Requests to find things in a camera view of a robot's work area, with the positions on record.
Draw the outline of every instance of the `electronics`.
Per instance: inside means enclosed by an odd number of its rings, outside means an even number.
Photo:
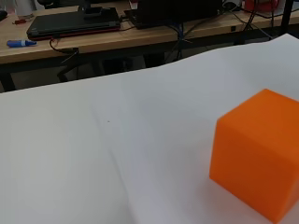
[[[242,6],[242,0],[226,0],[223,2],[223,7],[227,10],[237,9]]]
[[[138,9],[125,11],[137,28],[214,17],[222,0],[139,0]]]
[[[116,8],[101,8],[90,10],[90,14],[79,10],[46,16],[37,16],[27,31],[29,39],[40,40],[73,35],[89,35],[121,28]]]
[[[139,0],[138,8],[124,11],[137,29],[165,25],[171,21],[172,0]]]
[[[0,21],[5,19],[6,17],[7,17],[7,12],[5,12],[4,10],[0,10]]]
[[[173,21],[194,21],[218,15],[222,0],[172,0],[170,7]]]

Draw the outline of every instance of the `white surface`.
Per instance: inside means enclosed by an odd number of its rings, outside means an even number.
[[[138,224],[270,223],[208,179],[212,141],[216,119],[264,88],[299,99],[298,50],[284,36],[108,78],[97,111]]]
[[[269,223],[208,179],[212,139],[261,89],[299,99],[298,51],[286,35],[0,95],[1,223]]]
[[[0,96],[1,224],[134,223],[85,91],[74,83]]]

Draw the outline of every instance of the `wooden table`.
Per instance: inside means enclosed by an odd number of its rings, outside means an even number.
[[[123,14],[125,9],[130,8],[127,1],[105,3],[101,4],[101,6],[115,7],[120,15]],[[38,10],[35,15],[71,12],[77,9],[78,7],[64,7]],[[243,21],[248,21],[249,19],[248,13],[237,12],[237,15]],[[65,63],[61,64],[62,58],[65,58],[65,56],[52,50],[49,40],[38,41],[37,46],[31,48],[10,49],[7,46],[7,41],[26,39],[26,31],[31,25],[31,22],[21,25],[12,24],[16,19],[15,15],[10,15],[7,19],[0,22],[0,29],[4,31],[0,33],[0,78],[6,91],[14,89],[14,86],[9,87],[9,83],[11,84],[10,73],[66,65]],[[196,21],[187,22],[185,29],[188,30],[195,23]],[[270,26],[270,20],[258,16],[255,17],[253,23],[260,28]],[[280,23],[281,17],[276,17],[275,26],[280,26]],[[292,13],[291,18],[291,24],[297,23],[299,23],[299,11]],[[121,28],[126,29],[130,26],[132,24],[126,21],[122,23]],[[195,48],[205,44],[217,44],[220,42],[234,42],[232,36],[236,38],[243,28],[244,24],[237,20],[234,15],[222,15],[214,21],[202,24],[191,32],[188,38],[192,39],[193,44],[187,44],[186,48]],[[177,34],[172,29],[161,26],[146,30],[136,30],[134,28],[123,32],[68,37],[61,39],[56,48],[79,48],[80,58],[82,59],[84,56],[84,60],[90,60],[87,56],[105,59],[120,55],[140,55],[150,51],[168,51],[173,47],[176,40]]]

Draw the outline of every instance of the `wooden desk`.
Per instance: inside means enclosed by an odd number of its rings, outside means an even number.
[[[117,2],[117,3],[106,3],[102,4],[103,7],[115,7],[119,14],[123,14],[125,9],[130,8],[127,1]],[[38,15],[47,15],[54,13],[64,13],[70,11],[76,11],[78,7],[64,7],[64,8],[55,8],[48,10],[38,10],[35,14]],[[237,12],[237,15],[243,20],[248,21],[249,14],[244,12]],[[31,22],[27,22],[21,25],[13,25],[12,22],[16,20],[16,16],[10,15],[7,19],[0,22],[0,29],[4,32],[0,33],[0,75],[19,72],[23,70],[32,70],[41,68],[42,59],[49,58],[58,58],[63,57],[59,52],[56,52],[50,48],[49,40],[38,41],[37,46],[31,48],[20,48],[20,49],[10,49],[7,46],[8,40],[13,39],[26,39],[26,31],[29,28]],[[187,22],[185,29],[188,30],[192,27],[196,21]],[[275,18],[275,25],[280,26],[281,17]],[[299,23],[299,11],[292,13],[291,24]],[[270,26],[270,20],[264,19],[256,16],[254,19],[254,24],[260,28],[265,28]],[[124,22],[122,25],[123,29],[129,28],[132,26],[130,22]],[[188,38],[196,39],[207,37],[210,39],[212,36],[220,37],[218,40],[227,41],[227,38],[224,39],[221,35],[238,35],[238,32],[242,31],[244,24],[238,21],[234,15],[227,14],[218,17],[216,20],[207,22],[197,29],[195,29]],[[128,30],[124,32],[114,32],[106,34],[97,34],[97,35],[83,35],[63,38],[59,41],[59,44],[56,46],[57,49],[68,49],[68,48],[79,48],[80,54],[85,55],[87,53],[95,52],[104,52],[102,58],[119,55],[118,51],[115,50],[126,50],[126,53],[146,53],[148,50],[152,50],[153,46],[159,45],[161,51],[161,44],[168,44],[164,46],[164,50],[168,51],[172,48],[172,42],[177,40],[177,34],[165,27],[155,27],[146,30]],[[195,48],[198,45],[190,45],[188,48]],[[44,67],[49,66],[49,63],[44,63]]]

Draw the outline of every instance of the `black cable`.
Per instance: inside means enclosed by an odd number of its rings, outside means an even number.
[[[181,41],[186,41],[185,38],[194,30],[196,29],[198,26],[208,22],[208,21],[213,21],[214,19],[218,18],[220,15],[222,15],[223,13],[221,14],[218,14],[214,17],[210,17],[210,18],[207,18],[205,20],[200,20],[199,22],[197,22],[191,29],[189,29],[186,34],[183,35],[183,37],[181,39],[179,39],[175,46],[173,48],[171,48],[170,52],[168,53],[168,55],[166,56],[164,62],[167,63],[168,59],[171,57],[171,55],[174,53],[174,51],[176,50],[176,48],[178,47],[178,45],[180,44]]]
[[[78,55],[79,54],[79,51],[78,51],[78,48],[73,48],[73,49],[56,49],[53,45],[52,45],[52,42],[54,42],[55,38],[52,38],[49,42],[50,44],[50,47],[57,51],[57,52],[60,52],[62,54],[68,54],[70,55],[68,58],[66,58],[64,61],[62,61],[62,63],[65,63],[66,61],[70,60],[71,58],[73,58],[74,56]]]
[[[255,14],[256,14],[256,8],[257,8],[257,0],[254,0],[254,3],[253,3],[253,10],[251,11],[251,15],[249,17],[249,21],[247,22],[245,28],[243,31],[247,31],[249,29],[249,27],[251,26],[251,23],[255,17]]]

